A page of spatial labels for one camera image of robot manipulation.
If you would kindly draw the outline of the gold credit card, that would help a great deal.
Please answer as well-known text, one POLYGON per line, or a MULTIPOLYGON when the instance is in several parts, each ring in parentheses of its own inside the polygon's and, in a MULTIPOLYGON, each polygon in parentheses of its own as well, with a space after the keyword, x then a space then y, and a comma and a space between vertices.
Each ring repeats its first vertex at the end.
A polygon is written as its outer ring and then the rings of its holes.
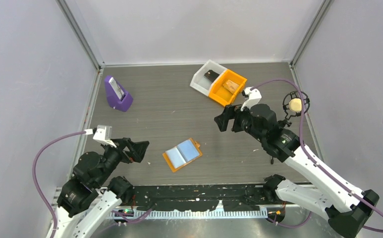
POLYGON ((223 86, 228 89, 229 91, 235 91, 238 87, 239 87, 239 84, 231 81, 231 80, 228 80, 226 81, 223 86))
POLYGON ((229 85, 239 85, 238 83, 236 83, 236 82, 234 82, 234 81, 232 81, 232 80, 228 80, 228 81, 226 81, 225 82, 225 85, 227 86, 229 86, 229 85))

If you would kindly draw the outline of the orange card holder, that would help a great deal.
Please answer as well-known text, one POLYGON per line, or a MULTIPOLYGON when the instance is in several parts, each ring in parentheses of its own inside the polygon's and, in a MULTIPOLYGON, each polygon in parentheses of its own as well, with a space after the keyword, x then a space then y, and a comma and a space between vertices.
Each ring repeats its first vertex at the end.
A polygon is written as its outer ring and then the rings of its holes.
POLYGON ((200 143, 189 138, 163 153, 163 158, 173 173, 202 157, 200 143))

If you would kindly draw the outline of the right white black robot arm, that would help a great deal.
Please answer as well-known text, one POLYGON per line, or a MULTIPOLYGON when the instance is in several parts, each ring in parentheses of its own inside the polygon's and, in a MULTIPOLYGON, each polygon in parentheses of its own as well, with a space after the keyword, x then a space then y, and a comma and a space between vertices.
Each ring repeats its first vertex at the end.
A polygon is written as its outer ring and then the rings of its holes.
POLYGON ((287 119, 277 120, 276 113, 266 104, 251 108, 227 105, 214 118, 221 132, 226 131, 230 120, 233 132, 244 131, 255 138, 267 154, 298 171, 318 189, 306 189, 275 174, 265 178, 266 201, 298 204, 327 220, 342 237, 357 236, 373 213, 361 200, 375 206, 380 198, 373 190, 363 191, 332 171, 288 129, 291 123, 287 119))

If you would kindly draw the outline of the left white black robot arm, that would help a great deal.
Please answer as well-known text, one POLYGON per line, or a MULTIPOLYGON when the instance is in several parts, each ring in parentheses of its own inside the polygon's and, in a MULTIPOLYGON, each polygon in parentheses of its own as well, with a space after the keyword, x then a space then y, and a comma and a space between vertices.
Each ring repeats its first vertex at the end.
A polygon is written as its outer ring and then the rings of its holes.
POLYGON ((110 180, 99 202, 91 208, 112 172, 120 163, 140 163, 149 141, 133 142, 130 138, 113 139, 102 144, 103 154, 89 151, 82 154, 57 198, 56 220, 49 238, 89 238, 99 224, 119 205, 133 205, 133 185, 121 176, 110 180))

